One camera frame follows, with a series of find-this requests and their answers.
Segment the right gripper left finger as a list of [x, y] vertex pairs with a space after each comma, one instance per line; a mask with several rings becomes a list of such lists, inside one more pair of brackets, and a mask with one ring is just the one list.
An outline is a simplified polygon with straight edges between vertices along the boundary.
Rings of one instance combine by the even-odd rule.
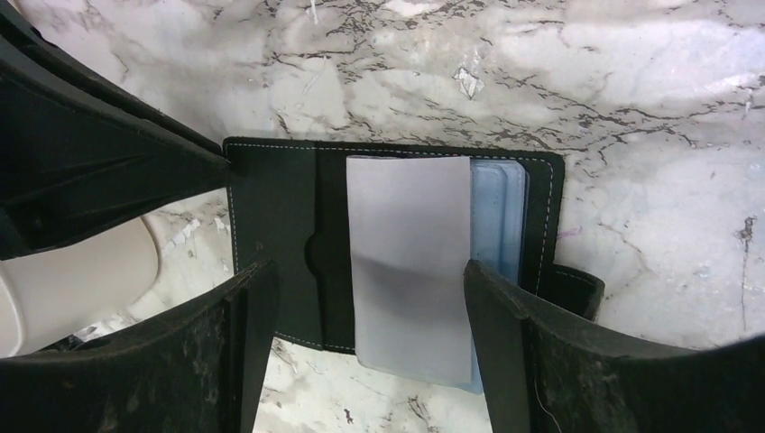
[[279, 309], [273, 262], [67, 351], [1, 363], [4, 432], [249, 432]]

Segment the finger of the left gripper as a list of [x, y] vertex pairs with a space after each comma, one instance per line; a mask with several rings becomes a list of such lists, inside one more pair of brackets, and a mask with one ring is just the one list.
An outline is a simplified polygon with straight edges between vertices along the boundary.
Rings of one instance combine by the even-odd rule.
[[220, 148], [72, 58], [1, 4], [1, 256], [83, 241], [223, 188]]

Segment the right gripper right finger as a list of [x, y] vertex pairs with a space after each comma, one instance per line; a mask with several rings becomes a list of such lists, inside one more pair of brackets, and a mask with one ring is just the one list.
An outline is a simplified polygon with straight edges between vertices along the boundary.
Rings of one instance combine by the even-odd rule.
[[761, 432], [764, 339], [710, 350], [601, 327], [604, 283], [556, 265], [540, 295], [478, 261], [464, 292], [495, 432]]

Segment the black leather card holder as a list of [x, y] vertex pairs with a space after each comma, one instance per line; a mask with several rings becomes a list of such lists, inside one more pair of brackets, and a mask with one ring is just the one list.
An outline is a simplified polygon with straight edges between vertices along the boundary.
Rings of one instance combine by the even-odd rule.
[[476, 260], [583, 318], [598, 278], [554, 261], [553, 152], [229, 138], [235, 268], [273, 259], [276, 336], [481, 392], [462, 269]]

